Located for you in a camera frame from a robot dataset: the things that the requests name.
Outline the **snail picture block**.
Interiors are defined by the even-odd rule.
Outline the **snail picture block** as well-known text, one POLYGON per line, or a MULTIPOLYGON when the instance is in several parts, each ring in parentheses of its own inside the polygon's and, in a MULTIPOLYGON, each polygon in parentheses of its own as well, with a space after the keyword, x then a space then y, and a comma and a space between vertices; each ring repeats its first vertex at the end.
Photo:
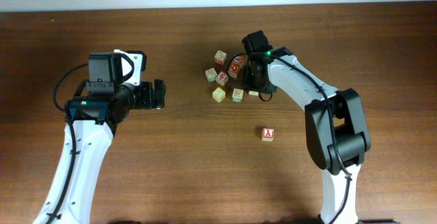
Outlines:
POLYGON ((259 92, 249 90, 249 95, 251 96, 259 96, 259 92))

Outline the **red letter Y block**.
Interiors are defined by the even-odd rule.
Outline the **red letter Y block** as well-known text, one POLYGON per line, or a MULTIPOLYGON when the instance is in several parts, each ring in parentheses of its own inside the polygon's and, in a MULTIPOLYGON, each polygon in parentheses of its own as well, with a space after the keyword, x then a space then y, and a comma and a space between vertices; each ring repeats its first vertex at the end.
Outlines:
POLYGON ((262 140, 263 141, 273 141, 274 140, 274 129, 273 128, 263 128, 262 140))

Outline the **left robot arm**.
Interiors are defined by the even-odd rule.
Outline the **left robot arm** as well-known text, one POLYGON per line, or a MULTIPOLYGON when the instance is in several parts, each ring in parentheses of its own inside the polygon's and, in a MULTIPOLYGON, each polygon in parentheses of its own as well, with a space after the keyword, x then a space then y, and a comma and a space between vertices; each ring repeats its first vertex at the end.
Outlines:
POLYGON ((83 81, 67 101, 61 158, 35 223, 89 223, 100 167, 118 124, 133 109, 162 109, 164 81, 123 83, 109 96, 83 96, 83 81))

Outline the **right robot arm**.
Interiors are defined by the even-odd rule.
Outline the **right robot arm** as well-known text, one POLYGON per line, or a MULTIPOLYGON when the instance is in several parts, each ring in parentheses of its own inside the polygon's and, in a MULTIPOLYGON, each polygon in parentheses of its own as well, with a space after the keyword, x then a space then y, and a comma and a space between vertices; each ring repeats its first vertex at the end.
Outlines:
POLYGON ((282 89, 304 112, 307 149, 322 172, 321 223, 358 223, 356 181, 371 147, 361 98, 317 78, 285 48, 248 52, 253 84, 282 89))

